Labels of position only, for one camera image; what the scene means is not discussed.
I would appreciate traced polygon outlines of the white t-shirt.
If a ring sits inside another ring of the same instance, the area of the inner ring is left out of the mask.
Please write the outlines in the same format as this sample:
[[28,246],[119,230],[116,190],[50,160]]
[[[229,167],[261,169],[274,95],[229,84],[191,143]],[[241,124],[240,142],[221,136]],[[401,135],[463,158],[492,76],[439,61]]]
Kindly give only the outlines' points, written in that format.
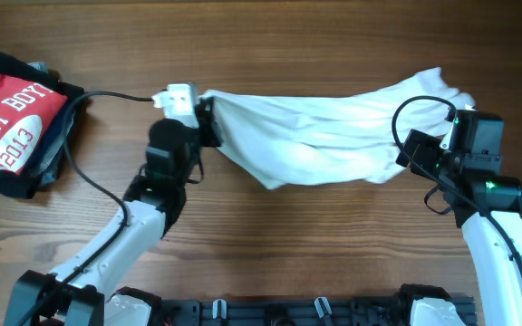
[[354,180],[381,184],[401,173],[396,139],[413,129],[442,136],[449,105],[474,106],[439,68],[349,97],[284,97],[208,90],[222,132],[220,152],[267,189]]

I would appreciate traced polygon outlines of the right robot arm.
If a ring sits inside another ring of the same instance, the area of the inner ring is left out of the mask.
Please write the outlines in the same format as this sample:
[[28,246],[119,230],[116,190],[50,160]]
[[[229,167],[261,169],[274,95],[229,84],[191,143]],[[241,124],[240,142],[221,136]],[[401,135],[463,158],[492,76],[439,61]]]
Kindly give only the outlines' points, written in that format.
[[451,110],[443,139],[411,129],[396,139],[398,165],[435,182],[462,232],[485,322],[522,325],[522,182],[500,173],[503,120]]

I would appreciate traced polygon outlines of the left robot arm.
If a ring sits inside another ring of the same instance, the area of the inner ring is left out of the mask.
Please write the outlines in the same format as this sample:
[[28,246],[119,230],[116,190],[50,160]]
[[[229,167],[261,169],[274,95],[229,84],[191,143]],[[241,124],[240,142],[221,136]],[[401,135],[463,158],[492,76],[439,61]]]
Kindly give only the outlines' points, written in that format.
[[204,147],[220,146],[214,101],[159,101],[166,118],[149,130],[146,162],[114,218],[77,255],[49,273],[25,272],[7,305],[6,325],[164,325],[161,298],[119,283],[177,222]]

